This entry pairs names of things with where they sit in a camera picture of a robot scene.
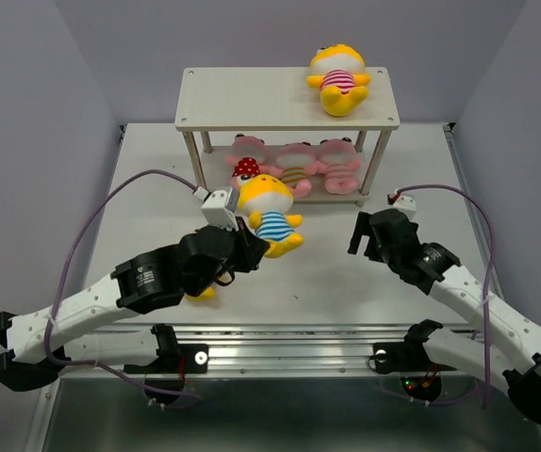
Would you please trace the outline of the yellow toy blue striped shirt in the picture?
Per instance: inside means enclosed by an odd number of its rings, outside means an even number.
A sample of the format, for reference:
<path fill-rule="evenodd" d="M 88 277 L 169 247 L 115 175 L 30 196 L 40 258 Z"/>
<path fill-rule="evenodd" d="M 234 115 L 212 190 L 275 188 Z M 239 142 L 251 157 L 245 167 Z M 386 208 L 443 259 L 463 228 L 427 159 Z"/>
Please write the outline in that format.
<path fill-rule="evenodd" d="M 280 258 L 304 243 L 296 229 L 303 216 L 290 214 L 293 196 L 288 187 L 269 174 L 238 177 L 238 209 L 247 216 L 256 237 L 269 244 L 267 258 Z"/>

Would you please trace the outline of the pink toy orange striped shirt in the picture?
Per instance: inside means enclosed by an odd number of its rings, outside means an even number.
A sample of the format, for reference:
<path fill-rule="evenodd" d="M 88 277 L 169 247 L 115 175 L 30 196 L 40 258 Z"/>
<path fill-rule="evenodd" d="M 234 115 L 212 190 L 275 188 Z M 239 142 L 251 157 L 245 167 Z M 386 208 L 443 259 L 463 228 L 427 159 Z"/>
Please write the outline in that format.
<path fill-rule="evenodd" d="M 317 157 L 309 142 L 283 146 L 270 164 L 269 172 L 287 186 L 294 199 L 303 198 L 312 189 L 311 177 L 317 172 Z"/>

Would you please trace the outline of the pink toy red polka-dot shirt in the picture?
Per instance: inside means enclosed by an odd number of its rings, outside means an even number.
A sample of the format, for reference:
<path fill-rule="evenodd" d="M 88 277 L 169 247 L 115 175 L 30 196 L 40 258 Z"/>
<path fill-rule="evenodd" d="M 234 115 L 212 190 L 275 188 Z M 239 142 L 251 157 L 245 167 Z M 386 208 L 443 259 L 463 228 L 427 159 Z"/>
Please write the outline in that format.
<path fill-rule="evenodd" d="M 250 179 L 269 170 L 269 153 L 265 141 L 254 136 L 236 134 L 225 161 L 233 170 L 230 178 L 233 187 L 238 187 L 243 176 Z"/>

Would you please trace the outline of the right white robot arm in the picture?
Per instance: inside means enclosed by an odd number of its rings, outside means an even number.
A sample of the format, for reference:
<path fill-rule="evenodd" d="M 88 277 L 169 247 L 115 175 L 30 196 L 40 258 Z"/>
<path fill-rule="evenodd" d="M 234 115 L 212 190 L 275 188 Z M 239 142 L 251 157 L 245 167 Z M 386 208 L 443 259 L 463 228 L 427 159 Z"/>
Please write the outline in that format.
<path fill-rule="evenodd" d="M 475 278 L 438 243 L 422 243 L 418 225 L 397 209 L 358 213 L 348 252 L 386 265 L 402 282 L 460 315 L 483 335 L 467 339 L 425 319 L 399 342 L 374 345 L 369 366 L 379 374 L 455 369 L 505 394 L 541 425 L 541 326 Z"/>

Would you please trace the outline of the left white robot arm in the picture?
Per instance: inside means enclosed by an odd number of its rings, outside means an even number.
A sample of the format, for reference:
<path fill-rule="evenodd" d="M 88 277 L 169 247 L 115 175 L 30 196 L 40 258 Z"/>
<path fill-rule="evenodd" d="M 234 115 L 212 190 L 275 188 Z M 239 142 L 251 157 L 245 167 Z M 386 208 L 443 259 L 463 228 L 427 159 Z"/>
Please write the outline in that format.
<path fill-rule="evenodd" d="M 133 374 L 204 373 L 207 348 L 180 346 L 169 325 L 137 333 L 99 330 L 200 296 L 223 275 L 254 271 L 269 248 L 242 218 L 233 231 L 207 225 L 118 265 L 49 308 L 27 315 L 0 312 L 0 383 L 15 392 L 32 391 L 78 366 L 121 366 Z"/>

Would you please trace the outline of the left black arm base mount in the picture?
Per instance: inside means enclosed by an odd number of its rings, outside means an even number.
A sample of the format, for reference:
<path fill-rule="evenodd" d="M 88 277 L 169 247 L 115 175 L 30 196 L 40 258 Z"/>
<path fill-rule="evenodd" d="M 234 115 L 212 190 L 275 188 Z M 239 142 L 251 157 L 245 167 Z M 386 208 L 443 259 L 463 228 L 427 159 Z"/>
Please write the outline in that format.
<path fill-rule="evenodd" d="M 209 347 L 206 344 L 180 345 L 176 352 L 157 358 L 145 371 L 144 394 L 159 408 L 176 408 L 194 403 L 195 391 L 187 389 L 188 375 L 203 375 L 207 372 Z"/>

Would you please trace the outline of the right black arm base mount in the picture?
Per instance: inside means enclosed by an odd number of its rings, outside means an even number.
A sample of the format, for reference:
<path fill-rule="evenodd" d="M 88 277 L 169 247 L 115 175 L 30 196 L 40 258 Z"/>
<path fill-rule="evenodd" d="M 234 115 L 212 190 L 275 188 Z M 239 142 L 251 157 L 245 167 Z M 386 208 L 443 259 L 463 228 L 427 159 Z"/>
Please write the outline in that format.
<path fill-rule="evenodd" d="M 380 375 L 399 373 L 404 394 L 414 401 L 436 402 L 441 395 L 441 367 L 433 363 L 423 346 L 417 343 L 375 344 L 367 366 Z"/>

